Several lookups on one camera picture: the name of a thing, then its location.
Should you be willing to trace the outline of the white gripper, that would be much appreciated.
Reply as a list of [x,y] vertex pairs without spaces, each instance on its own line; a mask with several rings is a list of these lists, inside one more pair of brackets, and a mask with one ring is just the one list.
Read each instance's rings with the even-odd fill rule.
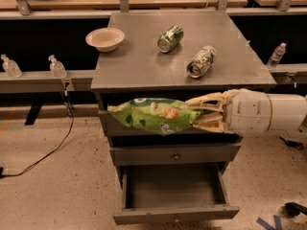
[[247,89],[206,94],[187,100],[185,106],[216,111],[201,115],[192,124],[194,128],[210,132],[241,136],[262,134],[269,129],[271,122],[269,96]]

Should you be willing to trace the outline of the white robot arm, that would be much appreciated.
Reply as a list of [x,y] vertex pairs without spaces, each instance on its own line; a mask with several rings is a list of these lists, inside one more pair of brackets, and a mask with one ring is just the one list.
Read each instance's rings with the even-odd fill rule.
[[208,110],[193,122],[198,129],[240,136],[269,133],[306,142],[307,101],[299,95],[233,89],[190,99],[185,106]]

